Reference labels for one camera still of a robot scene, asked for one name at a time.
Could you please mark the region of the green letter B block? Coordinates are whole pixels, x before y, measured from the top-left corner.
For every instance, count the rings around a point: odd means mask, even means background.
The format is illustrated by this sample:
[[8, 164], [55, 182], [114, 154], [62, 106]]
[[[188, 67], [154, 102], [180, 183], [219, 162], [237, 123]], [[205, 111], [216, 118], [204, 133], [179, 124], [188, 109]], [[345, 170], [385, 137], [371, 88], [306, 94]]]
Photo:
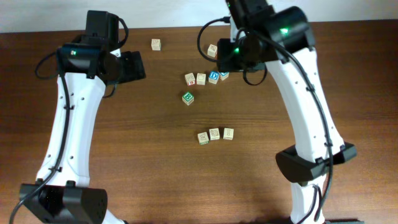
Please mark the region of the green letter B block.
[[188, 91], [183, 94], [182, 101], [189, 106], [194, 102], [194, 95]]

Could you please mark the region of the wooden block green side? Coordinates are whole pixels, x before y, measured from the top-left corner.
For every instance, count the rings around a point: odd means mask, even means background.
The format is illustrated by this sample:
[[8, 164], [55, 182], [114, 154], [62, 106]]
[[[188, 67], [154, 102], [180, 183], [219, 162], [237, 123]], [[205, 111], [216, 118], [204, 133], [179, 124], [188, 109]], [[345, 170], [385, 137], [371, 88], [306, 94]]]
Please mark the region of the wooden block green side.
[[209, 141], [210, 140], [207, 132], [198, 133], [198, 142], [200, 145], [208, 144]]

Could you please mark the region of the wooden block blue side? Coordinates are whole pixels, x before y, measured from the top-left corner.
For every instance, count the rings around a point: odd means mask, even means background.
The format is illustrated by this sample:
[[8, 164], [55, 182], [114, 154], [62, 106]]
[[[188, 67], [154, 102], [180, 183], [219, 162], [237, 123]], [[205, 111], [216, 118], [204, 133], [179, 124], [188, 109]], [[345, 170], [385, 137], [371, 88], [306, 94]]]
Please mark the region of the wooden block blue side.
[[219, 140], [220, 139], [220, 130], [218, 128], [209, 129], [210, 140]]

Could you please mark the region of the wooden letter I block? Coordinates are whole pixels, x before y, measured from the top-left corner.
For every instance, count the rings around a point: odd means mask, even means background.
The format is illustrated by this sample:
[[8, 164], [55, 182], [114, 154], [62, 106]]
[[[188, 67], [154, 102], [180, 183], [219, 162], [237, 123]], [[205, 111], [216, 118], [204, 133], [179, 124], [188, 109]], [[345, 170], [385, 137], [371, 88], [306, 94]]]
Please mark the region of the wooden letter I block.
[[233, 137], [234, 137], [234, 129], [224, 128], [223, 139], [233, 140]]

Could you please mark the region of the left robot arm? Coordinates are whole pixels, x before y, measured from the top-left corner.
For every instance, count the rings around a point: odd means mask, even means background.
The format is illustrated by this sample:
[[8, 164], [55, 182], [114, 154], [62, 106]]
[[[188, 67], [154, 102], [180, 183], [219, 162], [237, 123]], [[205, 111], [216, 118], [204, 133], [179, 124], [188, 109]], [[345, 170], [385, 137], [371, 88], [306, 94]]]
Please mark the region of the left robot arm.
[[22, 184], [19, 207], [43, 223], [119, 223], [108, 194], [90, 187], [90, 148], [107, 86], [146, 77], [139, 52], [122, 52], [126, 23], [106, 11], [89, 11], [82, 35], [59, 47], [57, 109], [45, 159], [34, 184]]

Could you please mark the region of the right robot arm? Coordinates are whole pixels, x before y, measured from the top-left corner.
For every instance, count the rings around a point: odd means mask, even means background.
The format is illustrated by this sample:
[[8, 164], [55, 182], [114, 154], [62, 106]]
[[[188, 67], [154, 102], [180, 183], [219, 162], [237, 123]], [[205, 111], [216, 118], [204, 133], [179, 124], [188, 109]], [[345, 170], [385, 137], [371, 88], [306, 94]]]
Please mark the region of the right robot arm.
[[276, 154], [292, 188], [290, 223], [325, 223], [334, 167], [357, 155], [343, 140], [322, 89], [312, 28], [296, 6], [277, 12], [266, 1], [227, 2], [231, 37], [218, 43], [223, 72], [265, 70], [276, 82], [295, 144]]

